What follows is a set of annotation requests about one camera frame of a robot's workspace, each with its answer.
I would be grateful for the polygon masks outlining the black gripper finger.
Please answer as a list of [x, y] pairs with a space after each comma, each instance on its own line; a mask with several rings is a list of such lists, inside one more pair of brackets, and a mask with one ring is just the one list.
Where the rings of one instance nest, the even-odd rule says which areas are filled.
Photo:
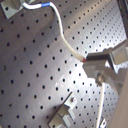
[[96, 52], [96, 53], [89, 53], [86, 57], [88, 61], [94, 61], [94, 60], [107, 60], [108, 62], [111, 61], [110, 57], [110, 50], [104, 49], [102, 52]]

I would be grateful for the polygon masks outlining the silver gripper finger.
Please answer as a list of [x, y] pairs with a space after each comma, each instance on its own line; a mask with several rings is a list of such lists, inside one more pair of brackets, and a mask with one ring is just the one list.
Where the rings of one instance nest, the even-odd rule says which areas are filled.
[[110, 85], [121, 85], [125, 80], [126, 68], [115, 71], [107, 61], [85, 61], [83, 69], [88, 78], [94, 78], [95, 82], [101, 86], [103, 83]]

